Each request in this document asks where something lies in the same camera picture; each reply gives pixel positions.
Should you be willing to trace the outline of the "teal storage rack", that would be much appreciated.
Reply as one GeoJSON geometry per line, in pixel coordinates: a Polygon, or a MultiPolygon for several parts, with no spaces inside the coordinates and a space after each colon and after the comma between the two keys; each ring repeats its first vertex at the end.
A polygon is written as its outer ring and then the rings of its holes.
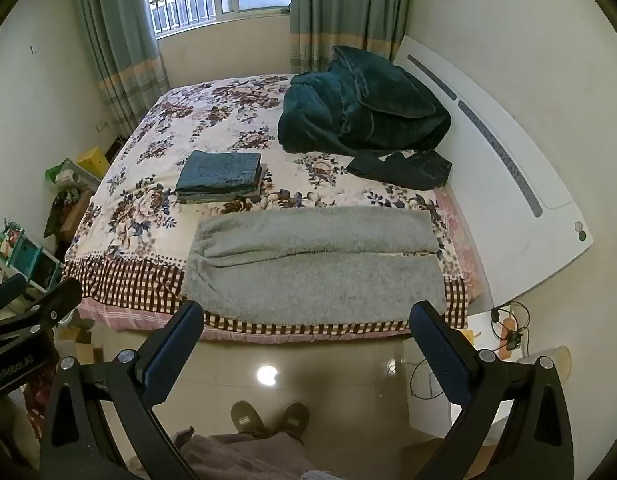
{"type": "Polygon", "coordinates": [[[46,294],[60,283],[62,269],[63,264],[29,238],[20,224],[5,221],[0,231],[0,270],[5,278],[20,274],[28,287],[46,294]]]}

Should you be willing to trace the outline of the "left teal curtain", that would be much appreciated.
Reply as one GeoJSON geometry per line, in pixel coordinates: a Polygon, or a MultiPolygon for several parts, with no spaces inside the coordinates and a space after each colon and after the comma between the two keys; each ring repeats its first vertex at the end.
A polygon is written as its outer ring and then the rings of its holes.
{"type": "Polygon", "coordinates": [[[74,0],[98,88],[118,132],[133,134],[170,90],[146,0],[74,0]]]}

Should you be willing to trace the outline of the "teal curtain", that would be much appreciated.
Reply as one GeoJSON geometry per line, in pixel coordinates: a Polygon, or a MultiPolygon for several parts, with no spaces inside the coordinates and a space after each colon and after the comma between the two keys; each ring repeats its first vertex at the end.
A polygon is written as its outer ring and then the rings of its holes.
{"type": "Polygon", "coordinates": [[[290,66],[323,72],[335,46],[393,60],[405,35],[409,0],[291,0],[290,66]]]}
{"type": "Polygon", "coordinates": [[[133,134],[170,90],[146,0],[74,0],[98,88],[118,132],[133,134]]]}

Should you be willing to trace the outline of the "folded blue jeans stack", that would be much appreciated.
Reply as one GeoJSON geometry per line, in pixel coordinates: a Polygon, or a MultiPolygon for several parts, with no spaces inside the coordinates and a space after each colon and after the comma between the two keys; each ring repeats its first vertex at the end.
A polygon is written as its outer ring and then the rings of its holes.
{"type": "Polygon", "coordinates": [[[215,203],[258,195],[263,165],[258,153],[194,151],[175,186],[179,203],[215,203]]]}

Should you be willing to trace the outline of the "dark shoe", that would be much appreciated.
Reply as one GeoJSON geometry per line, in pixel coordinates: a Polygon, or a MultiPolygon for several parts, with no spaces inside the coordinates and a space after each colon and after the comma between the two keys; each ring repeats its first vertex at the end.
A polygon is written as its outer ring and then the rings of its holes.
{"type": "Polygon", "coordinates": [[[239,434],[266,438],[267,428],[258,411],[248,401],[238,401],[231,406],[230,417],[239,434]]]}
{"type": "Polygon", "coordinates": [[[277,431],[302,443],[309,421],[310,411],[307,406],[302,402],[293,402],[282,414],[277,431]]]}

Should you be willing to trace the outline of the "white headboard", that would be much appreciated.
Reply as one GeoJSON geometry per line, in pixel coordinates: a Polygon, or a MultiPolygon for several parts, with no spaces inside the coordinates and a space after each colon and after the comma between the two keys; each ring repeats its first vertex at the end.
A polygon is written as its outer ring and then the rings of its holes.
{"type": "Polygon", "coordinates": [[[425,84],[451,117],[437,150],[453,164],[448,192],[479,258],[485,292],[475,310],[517,299],[593,244],[555,168],[492,96],[410,37],[395,63],[425,84]]]}

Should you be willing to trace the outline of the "right teal curtain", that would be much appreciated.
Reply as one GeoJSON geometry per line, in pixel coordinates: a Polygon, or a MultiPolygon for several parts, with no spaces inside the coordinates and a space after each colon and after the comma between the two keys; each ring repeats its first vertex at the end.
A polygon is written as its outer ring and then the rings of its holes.
{"type": "Polygon", "coordinates": [[[291,0],[290,66],[323,72],[335,46],[393,60],[405,35],[409,0],[291,0]]]}

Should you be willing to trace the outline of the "left dark shoe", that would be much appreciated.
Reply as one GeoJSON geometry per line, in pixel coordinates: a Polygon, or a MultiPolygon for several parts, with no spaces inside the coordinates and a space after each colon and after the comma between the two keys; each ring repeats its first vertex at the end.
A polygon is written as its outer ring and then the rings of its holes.
{"type": "Polygon", "coordinates": [[[248,401],[238,401],[231,406],[230,417],[239,434],[266,438],[267,428],[258,411],[248,401]]]}

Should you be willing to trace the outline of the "brown cardboard box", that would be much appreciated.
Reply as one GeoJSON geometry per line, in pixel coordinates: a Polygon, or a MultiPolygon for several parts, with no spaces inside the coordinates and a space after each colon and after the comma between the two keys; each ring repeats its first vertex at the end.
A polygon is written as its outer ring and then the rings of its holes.
{"type": "Polygon", "coordinates": [[[60,226],[59,240],[70,244],[95,192],[84,190],[60,226]]]}

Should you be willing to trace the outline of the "black garment on bed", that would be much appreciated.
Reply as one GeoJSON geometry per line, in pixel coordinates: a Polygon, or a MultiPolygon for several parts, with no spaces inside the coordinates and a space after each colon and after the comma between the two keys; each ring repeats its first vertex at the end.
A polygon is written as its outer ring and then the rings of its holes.
{"type": "Polygon", "coordinates": [[[346,167],[354,176],[394,184],[411,190],[430,191],[448,181],[453,164],[435,151],[405,156],[393,153],[383,159],[372,154],[355,157],[346,167]]]}

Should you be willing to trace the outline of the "dark teal plush blanket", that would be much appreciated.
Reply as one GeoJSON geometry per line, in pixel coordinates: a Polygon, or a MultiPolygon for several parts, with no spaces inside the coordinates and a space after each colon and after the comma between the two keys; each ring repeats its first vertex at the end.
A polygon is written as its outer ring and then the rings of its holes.
{"type": "Polygon", "coordinates": [[[291,79],[278,122],[284,151],[386,155],[441,143],[450,114],[418,78],[365,50],[335,46],[333,53],[328,70],[291,79]]]}

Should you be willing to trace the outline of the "yellow box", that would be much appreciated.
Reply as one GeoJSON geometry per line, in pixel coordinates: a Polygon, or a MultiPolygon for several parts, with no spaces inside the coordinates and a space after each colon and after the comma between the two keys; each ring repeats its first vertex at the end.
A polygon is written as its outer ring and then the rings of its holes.
{"type": "Polygon", "coordinates": [[[110,169],[110,162],[98,146],[82,153],[75,163],[98,179],[102,179],[110,169]]]}

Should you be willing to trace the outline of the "grey fleece pants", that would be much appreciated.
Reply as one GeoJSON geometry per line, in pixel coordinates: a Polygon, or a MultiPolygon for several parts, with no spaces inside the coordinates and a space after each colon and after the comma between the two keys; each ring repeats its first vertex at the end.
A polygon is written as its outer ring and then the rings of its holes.
{"type": "Polygon", "coordinates": [[[237,321],[320,325],[403,321],[447,308],[425,211],[371,206],[273,209],[202,221],[182,295],[237,321]]]}

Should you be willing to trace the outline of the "right dark shoe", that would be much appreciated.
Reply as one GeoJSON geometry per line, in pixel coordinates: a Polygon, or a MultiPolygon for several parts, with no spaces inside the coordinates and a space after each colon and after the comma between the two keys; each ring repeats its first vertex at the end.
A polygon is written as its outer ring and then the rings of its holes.
{"type": "Polygon", "coordinates": [[[277,431],[302,443],[309,421],[310,411],[307,406],[302,402],[293,402],[282,414],[277,431]]]}

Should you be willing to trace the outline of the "green and white bag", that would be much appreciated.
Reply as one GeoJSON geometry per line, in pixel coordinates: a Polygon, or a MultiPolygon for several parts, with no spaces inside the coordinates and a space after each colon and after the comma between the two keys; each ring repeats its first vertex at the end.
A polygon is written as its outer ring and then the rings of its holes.
{"type": "Polygon", "coordinates": [[[78,191],[90,190],[96,192],[101,179],[66,158],[60,165],[45,171],[45,184],[52,192],[76,188],[78,191]]]}

